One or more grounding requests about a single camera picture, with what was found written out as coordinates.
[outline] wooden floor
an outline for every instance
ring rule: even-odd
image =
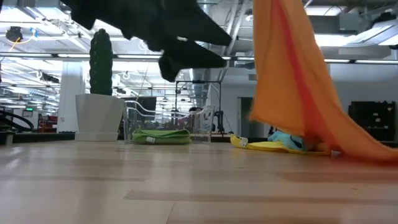
[[[0,149],[1,224],[398,223],[398,168],[74,141]]]

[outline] blue plush toy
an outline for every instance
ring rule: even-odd
[[[273,135],[268,137],[268,141],[279,141],[289,149],[305,151],[304,140],[302,138],[290,134],[285,134],[281,131],[276,131]]]

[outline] clear acrylic box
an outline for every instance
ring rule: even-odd
[[[138,136],[143,131],[146,133],[182,131],[185,134],[189,132],[187,137],[190,139],[189,143],[208,144],[211,142],[214,112],[214,106],[206,106],[201,111],[189,113],[151,111],[136,101],[125,101],[124,142],[127,144],[162,144],[155,142],[150,137],[146,137],[146,141],[142,142],[138,140]]]

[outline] ceiling light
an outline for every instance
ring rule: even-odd
[[[17,106],[17,105],[3,105],[6,108],[26,108],[26,106]]]
[[[188,39],[185,37],[177,37],[177,40],[187,41]]]
[[[351,37],[344,35],[315,34],[315,40],[320,47],[340,47],[347,45]]]
[[[238,57],[237,60],[239,60],[239,61],[253,62],[253,61],[254,61],[254,57]]]
[[[357,60],[358,64],[375,64],[375,65],[398,65],[396,60]]]
[[[337,16],[345,8],[345,6],[309,6],[305,8],[305,11],[308,16]]]
[[[326,63],[349,63],[349,60],[344,59],[325,59]]]
[[[118,58],[131,59],[160,59],[161,55],[118,55]]]
[[[89,54],[58,54],[59,57],[89,58]]]
[[[129,41],[124,37],[111,37],[110,40],[111,41]]]
[[[52,102],[49,102],[49,101],[46,101],[45,104],[47,104],[47,105],[53,105],[53,106],[58,106],[58,103],[52,103]]]

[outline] white planter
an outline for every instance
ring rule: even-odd
[[[76,141],[117,141],[124,100],[98,94],[76,95]]]

